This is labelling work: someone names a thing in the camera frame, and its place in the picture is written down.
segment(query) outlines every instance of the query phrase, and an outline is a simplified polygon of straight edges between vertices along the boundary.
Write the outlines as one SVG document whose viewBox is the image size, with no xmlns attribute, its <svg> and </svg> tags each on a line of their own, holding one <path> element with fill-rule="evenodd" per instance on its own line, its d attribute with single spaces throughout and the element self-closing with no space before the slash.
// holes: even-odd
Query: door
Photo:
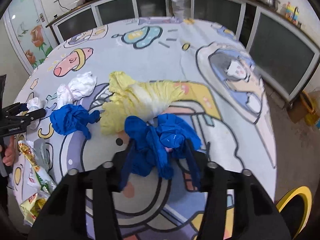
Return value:
<svg viewBox="0 0 320 240">
<path fill-rule="evenodd" d="M 41 0 L 12 0 L 5 13 L 10 41 L 29 74 L 57 46 L 41 9 Z"/>
</svg>

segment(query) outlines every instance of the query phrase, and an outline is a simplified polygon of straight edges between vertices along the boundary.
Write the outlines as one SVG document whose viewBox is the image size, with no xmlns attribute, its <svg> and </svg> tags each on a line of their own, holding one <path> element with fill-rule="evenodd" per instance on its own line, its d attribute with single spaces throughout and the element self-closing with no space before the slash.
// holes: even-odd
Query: white cloth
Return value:
<svg viewBox="0 0 320 240">
<path fill-rule="evenodd" d="M 71 79 L 68 85 L 60 85 L 57 90 L 57 109 L 91 95 L 96 84 L 97 77 L 87 72 Z"/>
<path fill-rule="evenodd" d="M 43 104 L 39 98 L 32 98 L 27 102 L 27 108 L 29 109 L 29 112 L 38 110 L 43 107 Z M 30 123 L 29 127 L 30 129 L 34 130 L 38 127 L 38 124 L 40 122 L 40 119 L 34 120 Z"/>
</svg>

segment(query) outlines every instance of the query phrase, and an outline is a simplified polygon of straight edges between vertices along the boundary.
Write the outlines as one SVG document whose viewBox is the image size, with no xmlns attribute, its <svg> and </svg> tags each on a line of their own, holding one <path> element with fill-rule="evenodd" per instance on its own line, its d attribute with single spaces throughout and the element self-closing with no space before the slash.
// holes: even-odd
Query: person's hand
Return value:
<svg viewBox="0 0 320 240">
<path fill-rule="evenodd" d="M 10 143 L 7 149 L 4 151 L 4 157 L 2 159 L 3 163 L 7 166 L 11 166 L 15 159 L 15 149 L 14 149 L 14 136 L 10 136 Z"/>
</svg>

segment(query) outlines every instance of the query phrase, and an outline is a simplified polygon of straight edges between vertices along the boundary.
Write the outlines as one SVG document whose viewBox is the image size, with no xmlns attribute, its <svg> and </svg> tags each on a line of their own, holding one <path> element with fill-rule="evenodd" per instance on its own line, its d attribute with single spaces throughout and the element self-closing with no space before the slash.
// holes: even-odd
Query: crumpled fabric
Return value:
<svg viewBox="0 0 320 240">
<path fill-rule="evenodd" d="M 27 102 L 28 113 L 43 108 L 43 104 L 39 98 L 32 98 Z M 40 119 L 34 120 L 29 124 L 29 128 L 34 130 L 38 127 Z"/>
<path fill-rule="evenodd" d="M 125 120 L 124 130 L 136 141 L 131 172 L 144 177 L 156 166 L 159 177 L 171 179 L 173 168 L 170 159 L 185 158 L 182 149 L 185 139 L 191 140 L 195 150 L 201 147 L 196 132 L 174 114 L 159 115 L 158 127 L 148 126 L 142 119 L 129 116 Z"/>
<path fill-rule="evenodd" d="M 122 71 L 110 74 L 111 102 L 104 103 L 101 114 L 101 132 L 105 135 L 124 130 L 128 116 L 148 121 L 166 110 L 170 103 L 181 99 L 183 90 L 172 81 L 136 82 Z"/>
<path fill-rule="evenodd" d="M 57 108 L 59 109 L 91 95 L 96 84 L 97 77 L 93 77 L 89 71 L 77 75 L 77 77 L 71 79 L 68 85 L 60 85 L 57 90 Z"/>
<path fill-rule="evenodd" d="M 88 123 L 95 123 L 100 118 L 98 110 L 92 114 L 83 108 L 83 106 L 65 105 L 55 110 L 50 115 L 53 129 L 62 135 L 68 135 L 75 131 L 82 131 L 87 140 L 91 139 L 91 133 L 87 128 Z"/>
</svg>

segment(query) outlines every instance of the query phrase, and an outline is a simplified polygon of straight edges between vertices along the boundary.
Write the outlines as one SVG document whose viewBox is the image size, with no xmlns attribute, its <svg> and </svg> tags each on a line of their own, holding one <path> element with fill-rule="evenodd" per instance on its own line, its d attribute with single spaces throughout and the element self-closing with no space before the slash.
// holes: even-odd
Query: small black dot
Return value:
<svg viewBox="0 0 320 240">
<path fill-rule="evenodd" d="M 119 145 L 119 146 L 123 145 L 123 140 L 121 138 L 117 138 L 116 139 L 116 144 Z"/>
</svg>

